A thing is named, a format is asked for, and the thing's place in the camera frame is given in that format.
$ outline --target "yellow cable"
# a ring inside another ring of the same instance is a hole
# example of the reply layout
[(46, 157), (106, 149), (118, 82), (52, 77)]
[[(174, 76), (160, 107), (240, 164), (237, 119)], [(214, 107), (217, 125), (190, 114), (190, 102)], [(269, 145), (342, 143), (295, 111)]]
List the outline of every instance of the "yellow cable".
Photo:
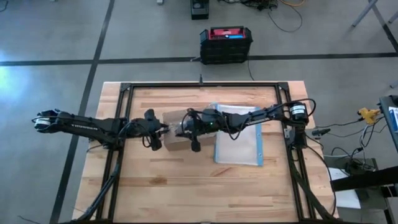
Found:
[(285, 2), (284, 0), (280, 0), (283, 4), (286, 4), (288, 6), (301, 6), (302, 4), (304, 4), (305, 0), (302, 0), (302, 2), (298, 3), (298, 4), (292, 4), (289, 2)]

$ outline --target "yellow connector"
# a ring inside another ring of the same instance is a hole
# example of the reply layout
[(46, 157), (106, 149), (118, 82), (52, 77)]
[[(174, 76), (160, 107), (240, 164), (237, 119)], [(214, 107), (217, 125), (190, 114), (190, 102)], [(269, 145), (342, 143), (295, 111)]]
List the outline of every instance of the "yellow connector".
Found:
[(380, 114), (380, 110), (368, 110), (367, 108), (362, 108), (358, 111), (358, 114), (367, 122), (367, 124), (374, 124), (376, 122), (376, 117)]

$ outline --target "wooden tabletop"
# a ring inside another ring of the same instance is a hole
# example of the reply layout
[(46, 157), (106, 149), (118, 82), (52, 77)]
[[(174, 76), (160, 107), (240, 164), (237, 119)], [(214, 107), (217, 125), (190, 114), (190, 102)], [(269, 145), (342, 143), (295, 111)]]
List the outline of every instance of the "wooden tabletop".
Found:
[[(104, 83), (97, 118), (114, 117), (119, 86), (118, 82)], [(293, 100), (307, 97), (304, 82), (289, 82), (289, 87)], [(153, 108), (161, 120), (164, 112), (213, 102), (259, 107), (277, 103), (270, 87), (135, 88), (130, 118), (142, 118)], [(311, 117), (307, 128), (313, 127)], [(263, 123), (262, 138), (263, 167), (215, 164), (213, 146), (202, 146), (198, 153), (165, 147), (153, 152), (141, 139), (128, 139), (114, 222), (296, 222), (280, 122)], [(308, 145), (322, 154), (318, 144), (308, 141)], [(106, 155), (102, 148), (87, 154), (76, 209), (86, 210), (100, 191)], [(333, 193), (324, 164), (312, 151), (304, 150), (304, 156), (311, 190), (332, 211)], [(304, 199), (303, 207), (307, 212)], [(73, 218), (81, 214), (75, 210)]]

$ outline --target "cardboard box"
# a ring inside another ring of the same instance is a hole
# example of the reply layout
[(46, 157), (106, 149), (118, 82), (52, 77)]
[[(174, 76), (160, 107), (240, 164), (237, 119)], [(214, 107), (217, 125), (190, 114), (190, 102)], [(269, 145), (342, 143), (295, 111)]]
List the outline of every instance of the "cardboard box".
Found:
[[(198, 111), (203, 111), (205, 108), (194, 108)], [(187, 113), (186, 110), (172, 111), (163, 113), (163, 123), (167, 124), (170, 131), (164, 134), (164, 146), (169, 151), (177, 150), (191, 150), (191, 140), (188, 138), (176, 137), (175, 133), (178, 128), (181, 128), (181, 121), (184, 115)], [(214, 145), (216, 141), (216, 133), (203, 134), (198, 136), (198, 140), (202, 146)]]

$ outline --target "concrete floor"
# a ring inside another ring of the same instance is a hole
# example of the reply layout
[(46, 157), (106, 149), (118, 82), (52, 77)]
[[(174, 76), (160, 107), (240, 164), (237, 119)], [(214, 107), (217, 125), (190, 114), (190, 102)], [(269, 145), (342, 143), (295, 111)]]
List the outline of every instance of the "concrete floor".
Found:
[[(11, 0), (8, 9), (0, 12), (0, 65), (5, 61), (92, 60), (108, 4), (108, 0)], [(366, 4), (367, 0), (307, 0), (297, 8), (303, 16), (302, 28), (288, 34), (278, 30), (266, 12), (239, 4), (211, 1), (210, 19), (191, 21), (186, 0), (166, 0), (163, 6), (156, 5), (155, 0), (116, 0), (101, 59), (195, 57), (203, 29), (234, 25), (252, 30), (251, 55), (395, 52), (373, 11), (359, 26), (351, 27)], [(380, 1), (377, 7), (386, 21), (398, 10), (398, 1)], [(297, 15), (283, 4), (272, 15), (286, 29), (299, 24)], [(398, 21), (388, 26), (398, 37)], [(314, 114), (318, 125), (351, 121), (357, 118), (358, 109), (375, 108), (380, 96), (398, 95), (398, 89), (388, 87), (398, 80), (397, 57), (256, 60), (250, 62), (250, 67), (256, 80), (304, 80), (309, 97), (318, 103)], [(39, 111), (54, 108), (77, 113), (90, 68), (91, 62), (0, 66), (0, 138), (5, 142), (0, 150), (0, 223), (25, 223), (18, 215), (49, 222), (71, 136), (39, 134), (30, 119)], [(245, 63), (101, 64), (93, 74), (85, 114), (95, 115), (103, 82), (196, 81), (199, 74), (203, 74), (204, 81), (250, 80)], [(355, 124), (334, 132), (348, 134), (361, 128)], [(347, 151), (358, 147), (357, 136), (325, 136), (322, 143), (325, 154), (335, 146)], [(60, 221), (72, 216), (87, 145), (87, 139), (80, 138)], [(387, 130), (375, 134), (366, 155), (376, 158), (380, 168), (398, 165), (398, 153)], [(390, 203), (398, 214), (398, 201)], [(338, 211), (346, 221), (386, 222), (380, 210)]]

